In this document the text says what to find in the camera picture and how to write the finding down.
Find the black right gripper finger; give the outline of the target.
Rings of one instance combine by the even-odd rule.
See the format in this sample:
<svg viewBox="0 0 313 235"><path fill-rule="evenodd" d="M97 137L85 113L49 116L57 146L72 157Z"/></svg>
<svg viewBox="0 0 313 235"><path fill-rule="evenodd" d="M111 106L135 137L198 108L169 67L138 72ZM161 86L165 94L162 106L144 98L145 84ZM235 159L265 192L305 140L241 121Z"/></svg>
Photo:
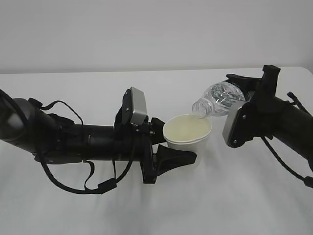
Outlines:
<svg viewBox="0 0 313 235"><path fill-rule="evenodd" d="M262 81L262 78L258 77L246 77L236 74L227 74L227 82L237 86L243 94L255 92Z"/></svg>

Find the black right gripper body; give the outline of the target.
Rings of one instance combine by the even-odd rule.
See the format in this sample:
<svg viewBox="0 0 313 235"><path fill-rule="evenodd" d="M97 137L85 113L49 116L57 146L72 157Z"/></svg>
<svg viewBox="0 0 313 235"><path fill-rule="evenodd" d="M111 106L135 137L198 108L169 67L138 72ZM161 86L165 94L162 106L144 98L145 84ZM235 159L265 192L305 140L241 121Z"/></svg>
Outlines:
<svg viewBox="0 0 313 235"><path fill-rule="evenodd" d="M248 77L247 92L254 92L244 105L247 115L275 115L281 111L281 101L275 96L280 68L264 65L262 77Z"/></svg>

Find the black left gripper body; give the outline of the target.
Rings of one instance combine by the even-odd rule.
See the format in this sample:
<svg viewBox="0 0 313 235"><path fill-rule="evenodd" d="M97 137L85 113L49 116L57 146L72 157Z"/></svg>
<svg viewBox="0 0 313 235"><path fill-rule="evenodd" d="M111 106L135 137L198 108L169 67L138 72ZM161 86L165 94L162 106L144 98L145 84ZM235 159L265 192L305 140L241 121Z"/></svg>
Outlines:
<svg viewBox="0 0 313 235"><path fill-rule="evenodd" d="M136 144L135 156L139 159L144 184L155 184L157 180L156 163L153 157L153 145L156 144L158 119L153 117L150 121L145 118L141 125L134 127Z"/></svg>

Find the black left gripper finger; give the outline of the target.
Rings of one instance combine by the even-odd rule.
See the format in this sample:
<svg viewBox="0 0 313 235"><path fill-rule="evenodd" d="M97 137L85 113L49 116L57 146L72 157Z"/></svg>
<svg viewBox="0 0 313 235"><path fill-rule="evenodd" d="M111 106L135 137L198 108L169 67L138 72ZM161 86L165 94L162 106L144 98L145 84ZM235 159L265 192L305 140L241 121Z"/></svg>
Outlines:
<svg viewBox="0 0 313 235"><path fill-rule="evenodd" d="M150 139L152 145L155 144L160 144L160 143L165 143L166 139L164 138L163 135L163 127L165 125L165 122L162 120L153 117L150 122L150 130L152 133L150 134Z"/></svg>
<svg viewBox="0 0 313 235"><path fill-rule="evenodd" d="M156 175L160 176L178 167L192 165L197 158L196 153L171 149L159 145L156 152Z"/></svg>

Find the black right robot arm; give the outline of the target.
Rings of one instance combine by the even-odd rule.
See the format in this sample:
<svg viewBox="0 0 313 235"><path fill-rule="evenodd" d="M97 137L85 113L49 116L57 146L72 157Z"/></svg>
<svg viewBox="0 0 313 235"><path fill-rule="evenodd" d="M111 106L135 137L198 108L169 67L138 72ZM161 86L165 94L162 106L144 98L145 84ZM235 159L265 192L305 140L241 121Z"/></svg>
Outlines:
<svg viewBox="0 0 313 235"><path fill-rule="evenodd" d="M275 137L312 163L312 115L297 108L296 102L276 97L279 67L265 65L263 72L261 78L227 75L228 82L244 94L252 92L252 97L231 106L223 129L225 143L238 148L254 137Z"/></svg>

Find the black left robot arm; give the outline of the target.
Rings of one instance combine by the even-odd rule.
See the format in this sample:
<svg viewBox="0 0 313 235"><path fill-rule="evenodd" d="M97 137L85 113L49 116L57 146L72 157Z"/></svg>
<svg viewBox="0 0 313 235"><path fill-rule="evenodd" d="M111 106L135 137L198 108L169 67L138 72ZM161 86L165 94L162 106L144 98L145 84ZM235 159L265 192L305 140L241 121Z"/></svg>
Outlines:
<svg viewBox="0 0 313 235"><path fill-rule="evenodd" d="M193 150L164 146L164 122L147 116L144 93L134 87L125 91L113 126L77 124L49 113L52 107L1 93L0 139L51 165L125 161L131 166L139 162L146 184L196 160Z"/></svg>

